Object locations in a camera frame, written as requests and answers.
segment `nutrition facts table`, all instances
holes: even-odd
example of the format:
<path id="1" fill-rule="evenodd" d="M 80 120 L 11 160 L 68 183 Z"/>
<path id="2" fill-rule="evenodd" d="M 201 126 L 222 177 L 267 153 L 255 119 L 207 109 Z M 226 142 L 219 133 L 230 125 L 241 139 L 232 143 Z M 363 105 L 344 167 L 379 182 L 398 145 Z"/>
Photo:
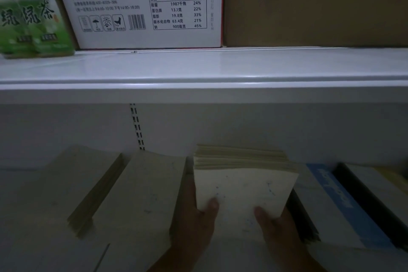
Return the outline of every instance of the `nutrition facts table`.
<path id="1" fill-rule="evenodd" d="M 149 0 L 154 30 L 207 28 L 207 0 Z"/>

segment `person's left hand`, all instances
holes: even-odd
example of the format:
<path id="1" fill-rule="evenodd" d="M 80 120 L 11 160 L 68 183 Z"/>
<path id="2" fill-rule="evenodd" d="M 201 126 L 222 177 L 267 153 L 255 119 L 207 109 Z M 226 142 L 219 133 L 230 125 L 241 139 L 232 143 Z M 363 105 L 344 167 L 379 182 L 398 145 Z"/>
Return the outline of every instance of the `person's left hand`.
<path id="1" fill-rule="evenodd" d="M 187 175 L 171 234 L 171 248 L 180 252 L 191 264 L 196 263 L 210 244 L 219 208 L 217 199 L 212 198 L 205 211 L 199 211 L 196 207 L 195 192 L 194 177 Z"/>

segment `hand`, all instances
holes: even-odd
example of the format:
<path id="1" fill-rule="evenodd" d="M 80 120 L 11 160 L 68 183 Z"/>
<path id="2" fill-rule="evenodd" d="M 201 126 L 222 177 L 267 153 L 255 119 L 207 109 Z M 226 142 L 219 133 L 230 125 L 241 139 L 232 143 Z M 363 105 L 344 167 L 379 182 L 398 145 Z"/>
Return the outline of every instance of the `hand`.
<path id="1" fill-rule="evenodd" d="M 287 208 L 277 219 L 271 219 L 261 207 L 256 207 L 254 214 L 271 256 L 283 271 L 325 271 L 300 241 L 295 222 Z"/>
<path id="2" fill-rule="evenodd" d="M 219 204 L 217 199 L 213 198 L 208 202 L 205 211 L 197 210 L 196 186 L 192 175 L 186 176 L 184 186 L 180 209 L 176 211 L 171 247 L 187 254 L 195 263 L 210 244 Z"/>

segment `white box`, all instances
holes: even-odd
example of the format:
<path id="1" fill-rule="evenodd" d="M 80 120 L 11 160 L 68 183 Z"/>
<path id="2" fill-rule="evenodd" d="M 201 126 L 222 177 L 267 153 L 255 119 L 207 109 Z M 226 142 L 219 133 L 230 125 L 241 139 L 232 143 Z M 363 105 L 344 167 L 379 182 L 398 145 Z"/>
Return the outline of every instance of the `white box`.
<path id="1" fill-rule="evenodd" d="M 222 0 L 63 1 L 82 49 L 222 44 Z"/>

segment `white shelf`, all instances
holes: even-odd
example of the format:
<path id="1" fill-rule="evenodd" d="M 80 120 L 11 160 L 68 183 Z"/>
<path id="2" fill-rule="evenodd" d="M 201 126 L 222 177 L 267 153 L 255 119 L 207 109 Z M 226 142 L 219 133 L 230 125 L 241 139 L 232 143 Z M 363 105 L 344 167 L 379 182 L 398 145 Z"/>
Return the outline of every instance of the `white shelf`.
<path id="1" fill-rule="evenodd" d="M 0 103 L 406 103 L 408 49 L 239 48 L 0 59 Z"/>

